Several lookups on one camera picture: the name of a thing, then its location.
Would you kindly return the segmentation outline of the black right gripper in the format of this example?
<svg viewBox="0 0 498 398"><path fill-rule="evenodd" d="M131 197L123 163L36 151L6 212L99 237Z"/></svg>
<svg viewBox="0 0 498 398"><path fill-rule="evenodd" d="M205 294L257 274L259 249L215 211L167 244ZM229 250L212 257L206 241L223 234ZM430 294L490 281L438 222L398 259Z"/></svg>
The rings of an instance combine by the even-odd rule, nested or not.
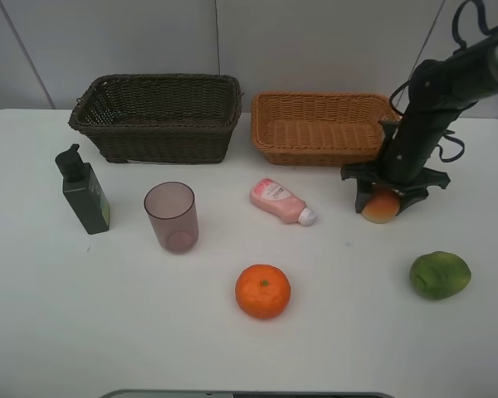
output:
<svg viewBox="0 0 498 398"><path fill-rule="evenodd" d="M372 199L373 183L398 191L399 213L426 200L426 187L447 188L448 175L425 163L451 123L450 111L407 108L399 122L389 124L393 135L385 137L375 160L343 166L341 178L356 180L355 211L361 213Z"/></svg>

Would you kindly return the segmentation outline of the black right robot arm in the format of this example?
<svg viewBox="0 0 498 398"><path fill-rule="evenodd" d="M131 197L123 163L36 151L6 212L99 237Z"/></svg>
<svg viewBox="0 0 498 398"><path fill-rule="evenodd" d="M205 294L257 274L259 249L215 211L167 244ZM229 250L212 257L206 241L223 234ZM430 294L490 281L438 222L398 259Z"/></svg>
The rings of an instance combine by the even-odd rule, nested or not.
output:
<svg viewBox="0 0 498 398"><path fill-rule="evenodd" d="M399 195L402 210L423 201L431 186L446 188L449 176L425 166L439 141L454 140L449 126L478 101L498 95L498 27L484 40L444 61L428 60L413 73L409 103L399 121L383 121L377 157L341 168L344 180L357 183L355 210L360 213L375 187Z"/></svg>

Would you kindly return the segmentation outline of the grey robot base edge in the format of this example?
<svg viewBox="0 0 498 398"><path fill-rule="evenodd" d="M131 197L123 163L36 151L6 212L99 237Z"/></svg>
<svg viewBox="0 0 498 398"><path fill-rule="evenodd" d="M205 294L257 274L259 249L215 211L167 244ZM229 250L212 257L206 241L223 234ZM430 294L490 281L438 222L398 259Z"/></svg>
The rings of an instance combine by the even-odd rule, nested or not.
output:
<svg viewBox="0 0 498 398"><path fill-rule="evenodd" d="M390 397L382 392L333 391L184 391L120 389L102 395L110 397Z"/></svg>

